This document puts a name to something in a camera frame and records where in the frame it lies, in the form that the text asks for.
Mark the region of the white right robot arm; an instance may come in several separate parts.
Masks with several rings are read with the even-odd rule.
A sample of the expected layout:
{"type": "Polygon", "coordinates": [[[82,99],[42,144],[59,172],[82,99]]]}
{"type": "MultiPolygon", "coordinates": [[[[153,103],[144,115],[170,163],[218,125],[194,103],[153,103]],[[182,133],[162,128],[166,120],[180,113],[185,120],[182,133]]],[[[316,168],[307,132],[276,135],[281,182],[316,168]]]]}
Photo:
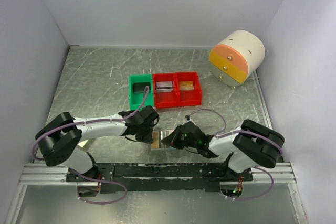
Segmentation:
{"type": "Polygon", "coordinates": [[[285,138],[250,119],[222,135],[205,134],[194,122],[188,121],[179,125],[161,143],[178,150],[193,148],[205,158],[228,157],[223,176],[233,181],[243,171],[257,165],[274,168],[283,154],[285,138]]]}

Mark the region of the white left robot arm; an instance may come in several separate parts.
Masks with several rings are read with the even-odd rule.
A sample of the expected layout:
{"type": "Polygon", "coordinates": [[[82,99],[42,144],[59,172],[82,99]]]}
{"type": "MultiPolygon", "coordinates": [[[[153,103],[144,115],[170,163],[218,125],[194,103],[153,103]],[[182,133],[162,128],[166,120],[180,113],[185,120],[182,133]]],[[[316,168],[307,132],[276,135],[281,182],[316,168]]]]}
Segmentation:
{"type": "Polygon", "coordinates": [[[47,166],[63,164],[90,182],[97,178],[98,168],[92,155],[78,147],[79,143],[105,136],[130,135],[134,136],[133,142],[152,144],[153,128],[159,119],[150,105],[101,118],[77,118],[64,112],[36,134],[33,148],[39,148],[47,166]]]}

